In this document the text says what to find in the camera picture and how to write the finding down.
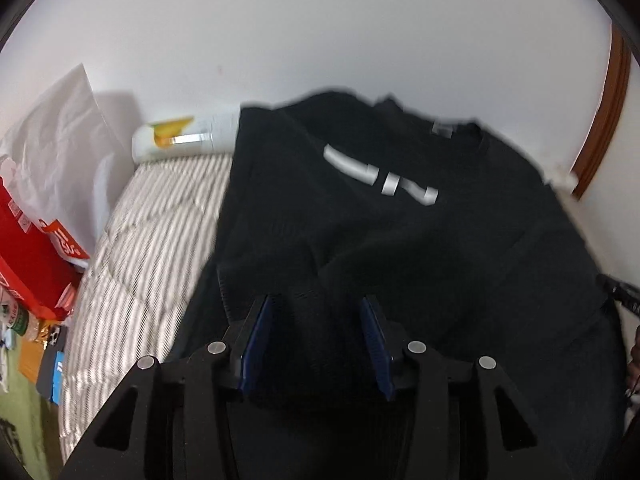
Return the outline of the person right hand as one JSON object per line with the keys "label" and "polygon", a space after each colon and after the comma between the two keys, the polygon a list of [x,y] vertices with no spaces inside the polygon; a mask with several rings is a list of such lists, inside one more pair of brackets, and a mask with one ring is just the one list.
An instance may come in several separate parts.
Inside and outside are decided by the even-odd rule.
{"label": "person right hand", "polygon": [[628,377],[626,395],[630,398],[639,393],[640,382],[640,326],[634,333],[634,343],[630,349],[630,361],[628,362]]}

